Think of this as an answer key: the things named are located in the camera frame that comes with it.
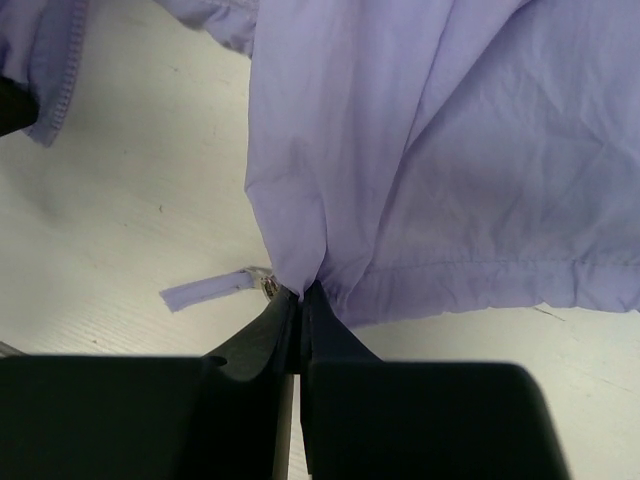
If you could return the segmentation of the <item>lilac zip jacket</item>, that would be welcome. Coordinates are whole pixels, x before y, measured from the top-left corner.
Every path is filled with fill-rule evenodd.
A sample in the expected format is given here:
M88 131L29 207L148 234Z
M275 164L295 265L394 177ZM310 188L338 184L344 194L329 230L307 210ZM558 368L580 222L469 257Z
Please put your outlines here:
M3 226L349 326L639 307L635 1L5 1Z

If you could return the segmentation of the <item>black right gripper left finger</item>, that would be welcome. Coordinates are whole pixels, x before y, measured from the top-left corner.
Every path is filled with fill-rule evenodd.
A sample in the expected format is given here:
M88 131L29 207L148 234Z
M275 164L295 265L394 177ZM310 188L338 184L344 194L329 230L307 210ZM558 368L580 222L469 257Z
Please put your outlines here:
M1 362L5 479L283 479L298 300L279 292L201 357Z

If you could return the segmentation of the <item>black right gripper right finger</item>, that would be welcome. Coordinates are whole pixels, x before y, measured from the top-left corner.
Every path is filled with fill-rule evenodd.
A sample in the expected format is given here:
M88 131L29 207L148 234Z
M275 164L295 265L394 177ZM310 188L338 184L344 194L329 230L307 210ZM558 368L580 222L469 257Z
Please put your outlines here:
M320 284L301 310L301 424L315 479L565 479L546 402L521 366L384 361Z

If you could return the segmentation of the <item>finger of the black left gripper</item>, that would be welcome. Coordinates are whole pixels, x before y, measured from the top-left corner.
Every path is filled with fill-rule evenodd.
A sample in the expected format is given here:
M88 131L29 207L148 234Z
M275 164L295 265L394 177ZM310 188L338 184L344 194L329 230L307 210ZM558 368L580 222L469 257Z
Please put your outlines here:
M8 77L0 81L0 136L33 125L39 116L39 104L31 89Z

